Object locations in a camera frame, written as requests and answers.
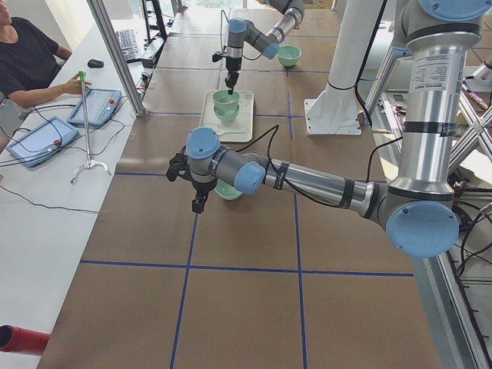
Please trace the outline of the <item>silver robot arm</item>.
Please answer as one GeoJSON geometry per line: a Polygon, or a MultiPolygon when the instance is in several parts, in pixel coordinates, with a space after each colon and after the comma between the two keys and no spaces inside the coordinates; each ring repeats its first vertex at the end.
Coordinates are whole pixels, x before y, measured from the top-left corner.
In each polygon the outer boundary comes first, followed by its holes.
{"type": "Polygon", "coordinates": [[[224,51],[216,52],[213,59],[225,58],[228,70],[225,84],[231,95],[238,82],[243,60],[244,43],[248,43],[261,56],[273,59],[280,48],[280,43],[293,29],[298,28],[304,19],[304,2],[267,1],[267,4],[279,11],[283,17],[265,34],[250,20],[232,18],[228,24],[227,44],[224,51]]]}
{"type": "Polygon", "coordinates": [[[356,181],[274,160],[269,155],[235,151],[207,126],[192,130],[183,150],[182,176],[196,195],[192,209],[204,210],[218,181],[252,195],[261,185],[295,191],[331,208],[356,211],[379,224],[395,248],[416,258],[448,251],[459,222],[448,184],[451,144],[467,51],[480,40],[480,23],[489,1],[399,1],[391,45],[366,100],[358,82],[376,37],[386,4],[350,1],[344,12],[326,88],[307,101],[311,135],[349,134],[357,106],[370,115],[381,89],[400,58],[413,60],[397,176],[389,182],[356,181]]]}

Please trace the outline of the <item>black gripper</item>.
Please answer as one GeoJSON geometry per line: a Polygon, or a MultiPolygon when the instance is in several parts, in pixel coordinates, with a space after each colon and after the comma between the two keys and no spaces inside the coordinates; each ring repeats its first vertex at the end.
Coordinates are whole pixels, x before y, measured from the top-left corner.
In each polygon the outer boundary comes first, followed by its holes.
{"type": "Polygon", "coordinates": [[[193,180],[192,186],[195,193],[195,198],[191,201],[191,210],[196,214],[202,214],[204,212],[204,207],[208,199],[208,194],[213,191],[217,185],[217,180],[213,179],[209,182],[199,182],[193,180]]]}
{"type": "Polygon", "coordinates": [[[228,94],[233,95],[234,88],[238,82],[239,71],[241,70],[241,59],[227,57],[226,69],[228,70],[228,75],[225,79],[225,84],[228,88],[228,94]]]}

